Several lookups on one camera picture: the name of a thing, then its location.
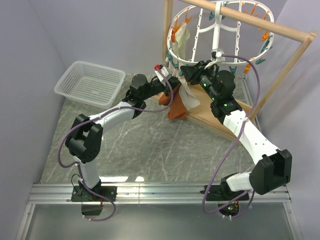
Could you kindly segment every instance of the orange clothespin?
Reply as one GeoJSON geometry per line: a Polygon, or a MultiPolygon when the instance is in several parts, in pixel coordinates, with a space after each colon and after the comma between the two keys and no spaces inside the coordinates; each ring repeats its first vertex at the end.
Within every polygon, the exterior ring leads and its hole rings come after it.
{"type": "Polygon", "coordinates": [[[251,10],[251,12],[250,12],[250,15],[253,15],[253,14],[254,14],[257,5],[258,5],[258,3],[255,3],[255,4],[253,5],[252,10],[251,10]]]}
{"type": "MultiPolygon", "coordinates": [[[[243,8],[243,6],[245,5],[244,2],[241,3],[241,8],[243,8]]],[[[247,12],[247,10],[244,10],[243,13],[245,14],[247,12]]]]}
{"type": "Polygon", "coordinates": [[[251,65],[250,65],[250,64],[247,64],[247,65],[245,66],[245,69],[244,69],[243,72],[244,72],[245,74],[247,74],[247,73],[249,72],[250,68],[251,68],[251,65]]]}
{"type": "Polygon", "coordinates": [[[185,12],[185,19],[184,21],[186,22],[186,24],[188,24],[190,22],[190,20],[192,19],[192,16],[188,18],[188,12],[189,12],[189,8],[186,10],[185,12]]]}
{"type": "Polygon", "coordinates": [[[269,13],[269,11],[265,12],[265,15],[263,16],[263,20],[266,20],[268,13],[269,13]]]}
{"type": "Polygon", "coordinates": [[[270,37],[270,34],[268,31],[265,31],[263,36],[261,37],[261,42],[264,42],[265,40],[267,40],[270,37]]]}
{"type": "Polygon", "coordinates": [[[175,43],[176,42],[176,32],[179,30],[179,28],[182,26],[182,23],[180,23],[178,26],[178,18],[175,19],[174,26],[172,27],[172,32],[171,32],[171,42],[175,43]]]}

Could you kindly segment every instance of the glass panel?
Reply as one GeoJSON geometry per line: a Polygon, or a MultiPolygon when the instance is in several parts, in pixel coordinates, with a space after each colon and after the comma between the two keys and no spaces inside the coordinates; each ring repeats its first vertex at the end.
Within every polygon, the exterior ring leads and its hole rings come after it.
{"type": "Polygon", "coordinates": [[[37,205],[26,239],[293,239],[282,203],[254,203],[252,209],[231,222],[219,214],[204,214],[200,205],[132,204],[117,208],[111,219],[89,222],[81,218],[79,205],[37,205]]]}

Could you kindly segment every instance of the white wall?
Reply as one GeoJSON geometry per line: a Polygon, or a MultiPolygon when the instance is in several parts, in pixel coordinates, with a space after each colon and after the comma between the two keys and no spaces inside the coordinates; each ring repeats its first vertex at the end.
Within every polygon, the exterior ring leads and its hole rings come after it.
{"type": "MultiPolygon", "coordinates": [[[[277,23],[309,32],[320,30],[320,2],[288,0],[277,23]]],[[[276,36],[274,47],[258,65],[264,94],[299,43],[276,36]]],[[[281,149],[292,153],[291,182],[287,185],[304,239],[320,239],[320,36],[304,53],[281,87],[262,108],[263,133],[281,149]]],[[[252,95],[256,80],[250,74],[252,95]]]]}
{"type": "Polygon", "coordinates": [[[41,178],[63,98],[65,67],[27,0],[0,3],[0,238],[14,239],[41,178]]]}
{"type": "MultiPolygon", "coordinates": [[[[163,0],[30,0],[30,2],[67,67],[81,60],[121,69],[126,73],[151,73],[153,67],[162,61],[163,0]]],[[[286,0],[261,0],[261,2],[266,4],[277,18],[286,0]]],[[[175,0],[173,15],[186,6],[188,5],[175,0]]],[[[190,25],[197,25],[198,14],[199,11],[190,25]]],[[[208,19],[209,14],[207,12],[206,17],[202,19],[208,19]]],[[[224,22],[231,26],[236,24],[227,18],[224,22]]],[[[212,32],[204,34],[203,40],[202,36],[199,37],[199,60],[210,58],[211,48],[205,46],[208,44],[211,47],[212,34],[212,32]]],[[[263,31],[243,24],[240,34],[240,53],[248,58],[256,56],[263,44],[260,41],[263,31]]],[[[221,46],[226,53],[232,54],[236,36],[234,33],[231,35],[222,33],[222,35],[221,46]]]]}

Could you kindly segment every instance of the laundry basket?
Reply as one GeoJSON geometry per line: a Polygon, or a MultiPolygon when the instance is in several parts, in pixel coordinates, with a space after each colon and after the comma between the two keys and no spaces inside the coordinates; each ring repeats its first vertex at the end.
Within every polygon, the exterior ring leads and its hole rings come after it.
{"type": "Polygon", "coordinates": [[[109,109],[125,76],[121,70],[76,61],[57,82],[54,92],[70,100],[109,109]]]}

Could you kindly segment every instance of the gray marble floor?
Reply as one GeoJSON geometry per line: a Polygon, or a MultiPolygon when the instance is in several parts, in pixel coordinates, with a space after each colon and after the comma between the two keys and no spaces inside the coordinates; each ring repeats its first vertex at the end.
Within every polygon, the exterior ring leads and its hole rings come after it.
{"type": "MultiPolygon", "coordinates": [[[[133,74],[127,74],[113,105],[118,104],[129,88],[133,74]]],[[[240,82],[236,82],[235,98],[245,102],[240,82]]],[[[148,99],[147,109],[160,109],[157,102],[148,99]]],[[[75,117],[102,112],[103,109],[66,99],[54,134],[41,182],[69,183],[76,167],[61,168],[57,152],[64,134],[75,117]]],[[[167,111],[142,113],[139,117],[119,124],[108,131],[98,155],[98,173],[104,182],[174,182],[208,181],[217,164],[232,144],[190,120],[168,120],[167,111]]],[[[73,158],[66,147],[62,161],[73,158]]],[[[254,164],[243,146],[236,146],[222,165],[217,181],[236,172],[252,170],[254,164]]]]}

